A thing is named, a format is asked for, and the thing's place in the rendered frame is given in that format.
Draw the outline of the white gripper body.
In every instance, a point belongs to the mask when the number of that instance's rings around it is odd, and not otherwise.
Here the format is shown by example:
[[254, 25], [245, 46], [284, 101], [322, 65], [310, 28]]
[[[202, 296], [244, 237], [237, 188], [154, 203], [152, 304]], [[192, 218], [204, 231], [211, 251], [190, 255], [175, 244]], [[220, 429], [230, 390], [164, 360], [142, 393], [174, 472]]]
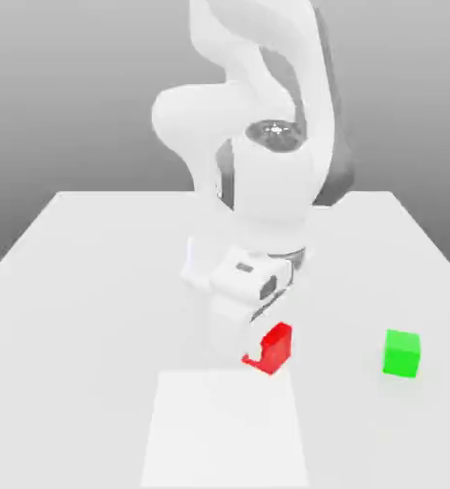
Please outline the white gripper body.
[[209, 302], [210, 340], [224, 358], [241, 360], [245, 355], [258, 361], [261, 341], [279, 322], [288, 307], [289, 293], [281, 292], [265, 305], [251, 304], [214, 292]]

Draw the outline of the small red cube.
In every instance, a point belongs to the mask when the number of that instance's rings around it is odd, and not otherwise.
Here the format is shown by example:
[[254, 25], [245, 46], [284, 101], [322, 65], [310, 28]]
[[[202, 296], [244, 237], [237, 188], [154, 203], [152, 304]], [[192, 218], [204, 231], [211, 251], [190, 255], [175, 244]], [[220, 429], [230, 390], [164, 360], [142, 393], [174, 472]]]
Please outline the small red cube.
[[277, 323], [260, 341], [260, 358], [255, 360], [245, 354], [242, 362], [268, 375], [273, 375], [290, 358], [291, 344], [292, 327], [283, 322]]

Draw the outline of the small green cube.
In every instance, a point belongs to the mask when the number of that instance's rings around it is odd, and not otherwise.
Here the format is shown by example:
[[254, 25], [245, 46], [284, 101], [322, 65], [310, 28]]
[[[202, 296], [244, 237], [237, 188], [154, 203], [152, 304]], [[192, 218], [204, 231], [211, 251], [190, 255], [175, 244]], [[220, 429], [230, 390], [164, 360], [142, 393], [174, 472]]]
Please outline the small green cube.
[[421, 357], [417, 333], [386, 330], [382, 371], [404, 378], [415, 378]]

